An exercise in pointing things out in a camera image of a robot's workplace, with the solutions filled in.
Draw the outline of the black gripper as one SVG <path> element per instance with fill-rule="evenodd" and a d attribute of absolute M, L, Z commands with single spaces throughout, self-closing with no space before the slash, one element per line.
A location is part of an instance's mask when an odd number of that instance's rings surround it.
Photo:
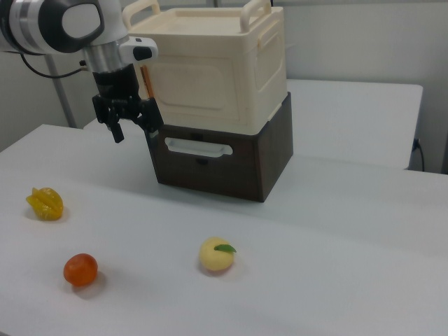
<path fill-rule="evenodd" d="M 107 126 L 117 144 L 124 139 L 120 117 L 131 120 L 149 134 L 164 125 L 155 99 L 140 98 L 139 82 L 133 65 L 112 72 L 94 72 L 93 77 L 99 91 L 92 98 L 97 121 Z M 112 101 L 117 99 L 126 101 L 120 110 L 120 117 Z"/>

